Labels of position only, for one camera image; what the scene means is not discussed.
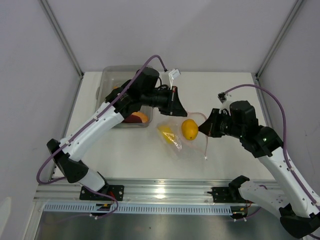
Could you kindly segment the orange yellow potato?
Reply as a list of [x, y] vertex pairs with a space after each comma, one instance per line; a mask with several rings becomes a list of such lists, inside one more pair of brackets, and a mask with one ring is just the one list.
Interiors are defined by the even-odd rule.
[[199, 133], [198, 125], [193, 119], [186, 119], [181, 124], [181, 132], [185, 139], [193, 141]]

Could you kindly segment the clear zip top bag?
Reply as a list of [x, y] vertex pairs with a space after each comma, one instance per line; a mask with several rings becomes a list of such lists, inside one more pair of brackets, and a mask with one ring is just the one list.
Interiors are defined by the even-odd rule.
[[177, 160], [207, 160], [208, 137], [201, 136], [199, 126], [207, 120], [201, 112], [186, 117], [168, 117], [156, 126], [168, 154]]

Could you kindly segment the yellow lemon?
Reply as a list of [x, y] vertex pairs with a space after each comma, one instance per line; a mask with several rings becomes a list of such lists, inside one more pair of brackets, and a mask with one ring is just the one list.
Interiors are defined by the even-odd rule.
[[178, 136], [169, 125], [159, 125], [157, 130], [167, 144], [176, 145], [178, 143]]

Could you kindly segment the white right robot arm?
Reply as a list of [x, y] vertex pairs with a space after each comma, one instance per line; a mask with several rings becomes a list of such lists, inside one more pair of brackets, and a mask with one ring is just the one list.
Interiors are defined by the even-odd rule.
[[198, 130], [211, 138], [234, 137], [271, 173], [284, 197], [239, 176], [230, 182], [228, 196], [234, 202], [249, 200], [279, 219], [294, 238], [312, 234], [320, 227], [320, 196], [311, 188], [288, 157], [285, 144], [270, 127], [262, 126], [255, 108], [246, 100], [228, 108], [213, 108]]

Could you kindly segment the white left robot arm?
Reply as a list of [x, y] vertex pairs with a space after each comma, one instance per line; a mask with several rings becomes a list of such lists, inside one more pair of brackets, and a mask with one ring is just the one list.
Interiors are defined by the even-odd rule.
[[151, 67], [139, 69], [135, 76], [111, 91], [93, 116], [76, 132], [61, 140], [51, 139], [46, 144], [63, 176], [69, 183], [79, 183], [91, 189], [97, 200], [108, 196], [106, 179], [90, 169], [82, 158], [104, 133], [122, 123], [141, 107], [157, 108], [162, 115], [186, 117], [178, 88], [162, 84], [156, 86], [160, 74]]

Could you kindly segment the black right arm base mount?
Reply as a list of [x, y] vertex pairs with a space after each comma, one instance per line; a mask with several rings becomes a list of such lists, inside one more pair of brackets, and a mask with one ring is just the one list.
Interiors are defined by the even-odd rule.
[[212, 196], [214, 203], [244, 204], [246, 200], [240, 195], [239, 188], [250, 179], [240, 175], [228, 183], [228, 186], [214, 186], [207, 193]]

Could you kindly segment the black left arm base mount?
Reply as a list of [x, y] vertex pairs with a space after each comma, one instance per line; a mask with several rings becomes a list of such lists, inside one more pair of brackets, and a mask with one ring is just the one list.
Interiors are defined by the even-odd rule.
[[124, 185], [107, 185], [104, 186], [98, 193], [93, 193], [86, 187], [82, 187], [79, 199], [82, 201], [122, 201], [125, 193]]

